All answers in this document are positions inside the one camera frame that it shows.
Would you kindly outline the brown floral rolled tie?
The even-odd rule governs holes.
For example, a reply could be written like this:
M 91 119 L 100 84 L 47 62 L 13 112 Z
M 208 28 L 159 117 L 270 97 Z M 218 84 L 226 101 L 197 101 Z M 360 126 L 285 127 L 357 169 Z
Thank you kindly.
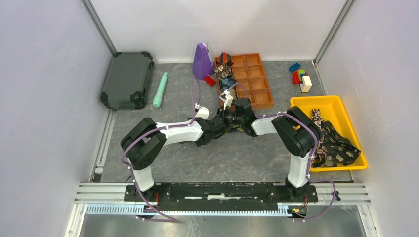
M 215 67 L 214 72 L 219 80 L 233 76 L 231 66 L 225 63 Z

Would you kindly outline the orange navy striped rolled tie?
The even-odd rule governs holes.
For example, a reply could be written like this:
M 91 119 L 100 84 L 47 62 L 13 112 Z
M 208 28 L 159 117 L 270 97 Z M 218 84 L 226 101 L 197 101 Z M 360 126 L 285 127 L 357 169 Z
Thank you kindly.
M 223 52 L 217 58 L 218 65 L 226 64 L 232 66 L 234 63 L 232 62 L 231 55 Z

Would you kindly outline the colourful toy block stack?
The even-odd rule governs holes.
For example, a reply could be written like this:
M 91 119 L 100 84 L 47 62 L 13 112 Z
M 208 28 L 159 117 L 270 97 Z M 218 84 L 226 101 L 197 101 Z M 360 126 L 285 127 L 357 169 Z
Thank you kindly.
M 292 83 L 293 84 L 302 84 L 302 77 L 303 76 L 309 76 L 309 73 L 305 70 L 297 70 L 293 72 L 292 76 Z

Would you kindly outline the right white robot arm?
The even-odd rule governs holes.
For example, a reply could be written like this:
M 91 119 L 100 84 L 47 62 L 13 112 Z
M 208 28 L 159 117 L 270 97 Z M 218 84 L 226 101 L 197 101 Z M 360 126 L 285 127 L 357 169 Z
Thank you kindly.
M 320 128 L 297 106 L 285 112 L 258 117 L 248 98 L 235 101 L 235 110 L 228 106 L 217 110 L 216 126 L 219 138 L 228 128 L 240 127 L 252 137 L 277 133 L 291 154 L 290 170 L 285 179 L 285 194 L 291 201 L 299 201 L 310 186 L 309 166 L 323 135 Z

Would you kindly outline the white toy block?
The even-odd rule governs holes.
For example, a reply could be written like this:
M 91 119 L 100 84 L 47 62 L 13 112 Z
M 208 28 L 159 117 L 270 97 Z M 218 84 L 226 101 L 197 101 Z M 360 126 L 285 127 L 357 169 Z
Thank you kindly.
M 311 78 L 308 75 L 304 75 L 301 77 L 301 84 L 300 86 L 300 90 L 302 93 L 308 93 L 312 87 L 312 82 L 311 82 Z

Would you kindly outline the black gold floral tie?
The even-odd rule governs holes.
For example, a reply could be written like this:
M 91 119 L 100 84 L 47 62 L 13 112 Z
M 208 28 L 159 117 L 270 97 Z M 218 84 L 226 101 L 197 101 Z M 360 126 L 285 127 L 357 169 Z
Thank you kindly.
M 323 137 L 316 150 L 317 167 L 337 167 L 351 165 L 361 154 L 361 150 L 341 136 L 329 121 L 321 122 Z

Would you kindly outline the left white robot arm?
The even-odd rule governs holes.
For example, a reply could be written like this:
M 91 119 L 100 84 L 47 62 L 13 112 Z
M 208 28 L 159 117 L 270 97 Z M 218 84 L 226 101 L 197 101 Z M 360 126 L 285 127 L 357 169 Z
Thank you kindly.
M 207 145 L 224 135 L 226 128 L 219 117 L 177 123 L 159 123 L 150 117 L 144 118 L 120 142 L 124 151 L 122 161 L 132 170 L 137 196 L 143 201 L 150 201 L 155 196 L 151 165 L 164 146 L 182 142 L 194 142 L 198 147 Z

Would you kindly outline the blue patterned rolled tie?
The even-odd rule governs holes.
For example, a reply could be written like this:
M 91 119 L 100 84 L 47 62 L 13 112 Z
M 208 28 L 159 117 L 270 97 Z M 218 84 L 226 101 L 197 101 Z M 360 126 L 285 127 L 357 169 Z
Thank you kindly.
M 228 90 L 236 83 L 236 80 L 233 77 L 227 77 L 219 79 L 219 87 L 220 91 L 223 92 L 225 90 Z

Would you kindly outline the mint green flashlight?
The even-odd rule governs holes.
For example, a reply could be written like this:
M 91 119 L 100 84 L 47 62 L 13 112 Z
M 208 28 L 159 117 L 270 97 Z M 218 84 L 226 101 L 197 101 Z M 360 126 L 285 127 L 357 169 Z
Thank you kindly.
M 161 80 L 160 80 L 160 83 L 159 83 L 159 86 L 158 86 L 156 95 L 153 98 L 152 106 L 154 108 L 159 108 L 161 106 L 161 104 L 162 104 L 163 95 L 164 95 L 164 91 L 165 91 L 167 80 L 168 80 L 168 73 L 167 72 L 164 72 L 163 75 L 162 75 L 162 77 L 161 77 Z

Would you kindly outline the dark green hard case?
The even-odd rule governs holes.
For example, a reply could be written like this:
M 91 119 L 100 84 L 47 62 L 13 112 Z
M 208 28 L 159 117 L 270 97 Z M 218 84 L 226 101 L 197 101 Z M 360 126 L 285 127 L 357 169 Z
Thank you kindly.
M 153 56 L 147 51 L 114 54 L 101 89 L 100 101 L 113 110 L 144 108 L 153 67 Z

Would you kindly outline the pink floral dark tie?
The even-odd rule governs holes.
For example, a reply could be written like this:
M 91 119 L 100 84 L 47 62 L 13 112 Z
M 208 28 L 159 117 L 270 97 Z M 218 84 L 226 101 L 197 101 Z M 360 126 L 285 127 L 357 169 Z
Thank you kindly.
M 312 120 L 313 122 L 319 127 L 320 131 L 322 132 L 322 138 L 319 140 L 319 144 L 317 146 L 315 157 L 312 162 L 313 168 L 318 168 L 323 166 L 326 163 L 326 152 L 323 148 L 323 143 L 325 139 L 325 129 L 323 128 L 323 118 L 321 116 L 320 109 L 313 109 L 312 110 Z

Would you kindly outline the orange wooden compartment tray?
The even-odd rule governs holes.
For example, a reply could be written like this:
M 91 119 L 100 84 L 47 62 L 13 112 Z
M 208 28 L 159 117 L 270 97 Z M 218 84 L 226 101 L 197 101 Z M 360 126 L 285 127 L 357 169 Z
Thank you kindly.
M 217 58 L 214 59 L 215 66 L 219 66 Z M 265 69 L 258 53 L 232 55 L 231 68 L 236 83 L 229 88 L 233 99 L 249 98 L 254 109 L 267 109 L 274 105 L 271 89 L 266 77 Z M 218 90 L 220 93 L 219 79 L 217 78 Z

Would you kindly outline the navy yellow floral tie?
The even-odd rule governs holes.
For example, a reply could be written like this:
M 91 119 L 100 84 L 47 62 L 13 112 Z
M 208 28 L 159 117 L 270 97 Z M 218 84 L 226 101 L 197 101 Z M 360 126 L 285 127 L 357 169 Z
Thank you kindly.
M 226 125 L 226 133 L 243 132 L 244 130 L 240 125 L 230 124 Z

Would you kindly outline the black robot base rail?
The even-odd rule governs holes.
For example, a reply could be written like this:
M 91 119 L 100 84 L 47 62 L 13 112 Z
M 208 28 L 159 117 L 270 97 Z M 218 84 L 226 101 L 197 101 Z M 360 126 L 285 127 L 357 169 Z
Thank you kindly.
M 296 191 L 290 185 L 274 182 L 157 183 L 139 194 L 127 185 L 125 202 L 146 199 L 159 211 L 274 211 L 279 203 L 318 202 L 315 186 Z

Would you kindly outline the yellow plastic bin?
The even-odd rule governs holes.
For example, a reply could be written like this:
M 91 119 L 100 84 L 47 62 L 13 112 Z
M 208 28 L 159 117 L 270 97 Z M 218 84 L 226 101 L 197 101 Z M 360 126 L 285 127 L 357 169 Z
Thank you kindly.
M 360 149 L 354 129 L 351 125 L 350 119 L 346 113 L 342 100 L 337 95 L 325 96 L 301 96 L 292 97 L 290 105 L 298 106 L 307 116 L 311 117 L 312 109 L 319 109 L 324 120 L 331 122 L 337 132 L 344 138 L 347 138 L 352 145 Z M 343 171 L 343 170 L 361 170 L 366 169 L 368 163 L 364 154 L 360 154 L 355 162 L 351 165 L 339 164 L 336 167 L 318 167 L 311 168 L 311 172 L 325 172 L 325 171 Z

